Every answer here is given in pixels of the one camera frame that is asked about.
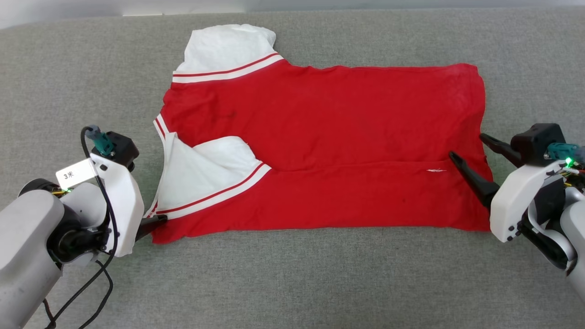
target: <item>white wall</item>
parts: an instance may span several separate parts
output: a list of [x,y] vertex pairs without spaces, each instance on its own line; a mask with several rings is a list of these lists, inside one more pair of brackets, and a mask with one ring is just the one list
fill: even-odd
[[0,0],[0,28],[41,20],[323,9],[585,5],[585,0]]

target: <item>white sleeve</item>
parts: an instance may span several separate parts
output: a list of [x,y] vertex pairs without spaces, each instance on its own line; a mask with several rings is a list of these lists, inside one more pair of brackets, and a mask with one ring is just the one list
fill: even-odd
[[275,53],[276,34],[248,24],[218,25],[195,30],[185,61],[175,73],[205,74],[234,70]]

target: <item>red and white striped trim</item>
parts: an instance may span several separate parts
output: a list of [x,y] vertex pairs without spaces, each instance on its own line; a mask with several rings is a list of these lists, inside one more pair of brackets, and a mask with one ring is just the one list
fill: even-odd
[[159,201],[157,200],[158,196],[154,197],[154,202],[153,204],[150,206],[150,208],[146,211],[144,217],[145,218],[149,218],[152,217],[154,215],[154,213],[156,212],[156,207],[158,207],[159,205]]
[[210,73],[189,73],[189,72],[179,72],[175,71],[173,73],[173,82],[174,83],[196,83],[202,81],[213,81],[213,80],[228,80],[234,79],[241,76],[245,76],[246,74],[252,73],[254,71],[260,70],[261,68],[265,68],[271,64],[278,62],[279,60],[283,60],[284,58],[280,56],[278,53],[272,53],[268,56],[265,56],[259,60],[253,61],[249,64],[244,66],[240,66],[238,68],[234,68],[233,70],[228,71],[220,71],[220,72],[210,72]]
[[155,204],[151,213],[156,213],[157,215],[166,215],[169,219],[179,218],[186,216],[188,214],[192,214],[196,211],[203,210],[205,208],[211,207],[214,204],[220,203],[225,201],[229,198],[232,198],[247,189],[254,186],[264,175],[266,175],[270,171],[271,167],[265,163],[260,162],[258,166],[252,171],[252,173],[240,183],[219,191],[217,193],[213,193],[208,197],[202,198],[195,202],[191,202],[186,205],[182,205],[181,207],[176,207],[172,209],[157,209],[157,205]]
[[169,133],[169,131],[168,131],[167,125],[164,123],[163,116],[161,114],[158,114],[156,116],[156,119],[154,119],[154,128],[159,133],[160,139],[163,140],[163,144],[164,144],[164,140],[165,140],[167,134]]

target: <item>white stripe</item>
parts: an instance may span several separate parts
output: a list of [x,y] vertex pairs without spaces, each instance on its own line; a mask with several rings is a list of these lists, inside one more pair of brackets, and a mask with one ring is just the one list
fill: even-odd
[[[163,121],[162,121],[163,117],[160,116],[160,114],[159,114],[157,116],[157,118],[160,121],[160,125],[163,126]],[[160,175],[159,187],[156,189],[156,194],[154,195],[154,200],[152,200],[152,205],[144,213],[144,217],[150,217],[151,215],[154,215],[151,213],[154,211],[154,206],[156,205],[157,201],[159,200],[159,188],[160,188],[161,183],[163,182],[164,173],[165,173],[166,168],[167,168],[167,166],[166,166],[166,163],[167,163],[167,141],[166,141],[165,136],[163,136],[163,133],[160,131],[159,125],[156,123],[156,120],[154,120],[152,123],[154,124],[154,128],[156,129],[156,132],[159,133],[160,140],[163,143],[163,152],[164,152],[164,161],[163,162],[164,162],[164,165],[163,165],[163,173]]]
[[156,120],[154,120],[152,123],[154,123],[154,128],[156,129],[156,132],[157,132],[157,133],[159,133],[160,140],[162,141],[162,143],[163,143],[163,146],[164,146],[164,136],[163,136],[163,132],[162,132],[162,131],[160,131],[159,125],[156,123]]
[[270,169],[271,169],[270,166],[268,166],[267,164],[263,164],[258,169],[258,171],[254,174],[254,176],[250,177],[249,180],[247,180],[242,185],[236,187],[235,189],[225,191],[222,194],[219,194],[215,197],[207,199],[203,202],[194,204],[190,207],[183,208],[181,210],[173,211],[171,213],[165,213],[164,215],[166,215],[170,220],[172,220],[173,218],[179,218],[179,217],[183,217],[183,216],[192,214],[196,211],[203,210],[205,208],[211,207],[214,204],[218,204],[222,201],[225,201],[229,198],[232,198],[232,197],[246,191],[247,189],[251,188],[252,186],[254,186],[254,184],[258,183],[258,181],[260,181],[260,179],[262,177],[264,177],[264,175],[266,173],[268,173],[270,171]]
[[159,120],[160,126],[163,127],[164,134],[165,135],[168,134],[168,128],[167,128],[167,125],[164,123],[163,115],[158,114],[158,116],[156,116],[156,118]]
[[281,55],[275,55],[269,57],[261,62],[258,62],[254,65],[250,65],[248,67],[242,68],[238,71],[229,72],[229,73],[218,73],[218,74],[210,74],[208,76],[196,76],[196,77],[173,77],[174,83],[196,83],[202,81],[212,81],[212,80],[228,80],[234,79],[241,76],[245,76],[246,74],[252,73],[254,71],[260,70],[261,68],[265,68],[270,64],[276,63],[279,60],[284,59]]

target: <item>gray fabric surface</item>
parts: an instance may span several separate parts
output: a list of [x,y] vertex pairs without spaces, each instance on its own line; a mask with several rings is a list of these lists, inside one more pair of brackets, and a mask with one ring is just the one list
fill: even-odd
[[[503,140],[558,122],[585,143],[585,8],[288,12],[71,20],[0,31],[0,206],[30,179],[82,159],[79,130],[130,136],[150,204],[162,171],[152,120],[190,31],[265,26],[293,64],[477,65],[483,131]],[[512,166],[488,153],[498,181]],[[56,311],[97,266],[66,268]],[[94,328],[580,328],[585,306],[524,238],[434,228],[227,232],[148,239],[110,266]],[[59,319],[76,328],[100,278]],[[39,309],[27,328],[44,328]]]

